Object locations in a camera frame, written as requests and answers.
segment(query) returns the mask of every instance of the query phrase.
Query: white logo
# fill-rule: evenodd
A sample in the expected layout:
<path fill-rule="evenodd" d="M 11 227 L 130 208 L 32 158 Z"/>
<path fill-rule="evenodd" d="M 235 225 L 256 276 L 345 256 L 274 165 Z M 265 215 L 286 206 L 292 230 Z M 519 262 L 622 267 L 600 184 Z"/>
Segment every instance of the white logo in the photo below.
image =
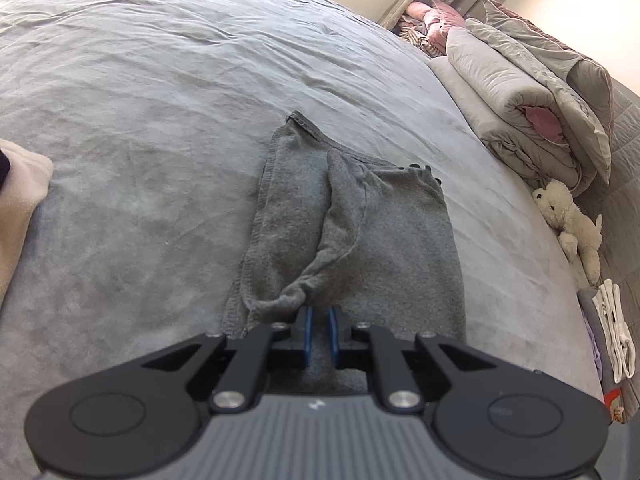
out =
<path fill-rule="evenodd" d="M 308 407 L 310 407 L 312 410 L 316 410 L 316 412 L 318 410 L 322 410 L 325 406 L 326 402 L 324 402 L 324 400 L 322 399 L 316 399 L 313 402 L 308 403 Z"/>

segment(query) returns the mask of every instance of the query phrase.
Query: cream fleece fabric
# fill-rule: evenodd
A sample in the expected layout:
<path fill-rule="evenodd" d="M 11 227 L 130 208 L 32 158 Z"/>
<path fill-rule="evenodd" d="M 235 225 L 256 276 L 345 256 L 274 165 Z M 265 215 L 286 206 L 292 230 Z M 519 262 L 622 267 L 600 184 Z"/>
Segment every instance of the cream fleece fabric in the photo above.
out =
<path fill-rule="evenodd" d="M 11 169 L 0 189 L 0 303 L 22 253 L 29 220 L 46 197 L 53 163 L 44 155 L 28 152 L 0 139 L 0 150 Z"/>

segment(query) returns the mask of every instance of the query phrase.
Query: white plush dog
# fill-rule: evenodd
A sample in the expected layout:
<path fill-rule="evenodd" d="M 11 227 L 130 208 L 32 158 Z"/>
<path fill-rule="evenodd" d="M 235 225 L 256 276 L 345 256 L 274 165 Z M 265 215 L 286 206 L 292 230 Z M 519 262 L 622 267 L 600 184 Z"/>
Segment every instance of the white plush dog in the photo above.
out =
<path fill-rule="evenodd" d="M 558 242 L 569 261 L 580 253 L 584 273 L 590 285 L 596 285 L 600 278 L 600 257 L 598 248 L 602 243 L 602 215 L 596 223 L 583 214 L 574 204 L 571 192 L 562 182 L 552 180 L 546 189 L 533 192 L 542 216 L 553 229 L 559 229 Z"/>

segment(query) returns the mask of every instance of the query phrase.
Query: folded comforter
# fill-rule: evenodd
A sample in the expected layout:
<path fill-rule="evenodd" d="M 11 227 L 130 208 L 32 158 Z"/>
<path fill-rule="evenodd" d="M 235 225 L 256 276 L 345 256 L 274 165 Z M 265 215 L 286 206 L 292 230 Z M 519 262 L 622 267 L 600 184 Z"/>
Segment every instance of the folded comforter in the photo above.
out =
<path fill-rule="evenodd" d="M 530 186 L 551 179 L 574 196 L 610 173 L 608 137 L 591 109 L 518 41 L 478 20 L 449 32 L 447 59 L 430 67 L 476 136 Z M 557 119 L 559 141 L 543 136 L 527 109 Z"/>

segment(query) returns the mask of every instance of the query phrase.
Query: white garment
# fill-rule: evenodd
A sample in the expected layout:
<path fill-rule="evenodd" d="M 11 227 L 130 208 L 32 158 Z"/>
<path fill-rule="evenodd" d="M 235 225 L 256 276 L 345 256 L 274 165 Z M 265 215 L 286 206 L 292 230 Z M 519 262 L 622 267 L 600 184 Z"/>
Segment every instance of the white garment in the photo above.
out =
<path fill-rule="evenodd" d="M 620 287 L 604 280 L 593 298 L 613 367 L 613 380 L 630 379 L 636 371 L 636 346 L 631 339 L 620 304 Z"/>

